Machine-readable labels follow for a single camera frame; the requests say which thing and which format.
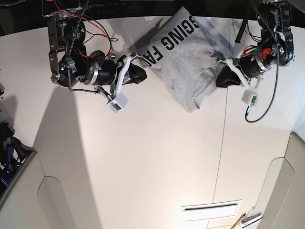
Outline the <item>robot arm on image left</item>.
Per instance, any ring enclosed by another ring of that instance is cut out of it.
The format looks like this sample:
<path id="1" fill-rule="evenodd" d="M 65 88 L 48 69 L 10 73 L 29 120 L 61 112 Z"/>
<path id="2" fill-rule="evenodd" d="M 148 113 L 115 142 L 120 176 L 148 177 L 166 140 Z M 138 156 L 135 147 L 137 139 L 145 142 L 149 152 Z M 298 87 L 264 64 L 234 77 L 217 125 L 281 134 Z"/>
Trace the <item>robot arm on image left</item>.
<path id="1" fill-rule="evenodd" d="M 102 94 L 113 99 L 119 92 L 119 86 L 139 84 L 147 78 L 146 71 L 128 61 L 123 55 L 116 60 L 113 42 L 106 29 L 95 19 L 85 15 L 89 5 L 86 1 L 67 8 L 60 1 L 53 1 L 56 11 L 48 14 L 49 62 L 51 81 L 71 92 Z M 85 22 L 96 27 L 100 32 L 91 36 L 102 36 L 109 42 L 109 50 L 104 53 L 96 50 L 87 53 L 85 44 L 89 31 Z"/>

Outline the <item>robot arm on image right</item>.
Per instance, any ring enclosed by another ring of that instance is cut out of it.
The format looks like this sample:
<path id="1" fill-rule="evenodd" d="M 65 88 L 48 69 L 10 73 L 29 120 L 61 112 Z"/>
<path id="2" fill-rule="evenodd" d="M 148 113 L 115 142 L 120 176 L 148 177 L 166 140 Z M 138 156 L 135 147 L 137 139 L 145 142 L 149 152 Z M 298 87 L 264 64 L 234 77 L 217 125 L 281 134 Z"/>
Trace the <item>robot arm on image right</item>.
<path id="1" fill-rule="evenodd" d="M 291 32 L 291 6 L 285 0 L 251 0 L 235 42 L 241 41 L 244 31 L 249 30 L 249 14 L 253 10 L 261 27 L 260 36 L 250 37 L 257 43 L 245 47 L 239 58 L 233 59 L 233 65 L 241 71 L 238 77 L 228 66 L 224 67 L 216 78 L 216 86 L 227 88 L 242 85 L 242 80 L 250 83 L 269 71 L 273 64 L 286 66 L 294 59 L 293 34 Z"/>

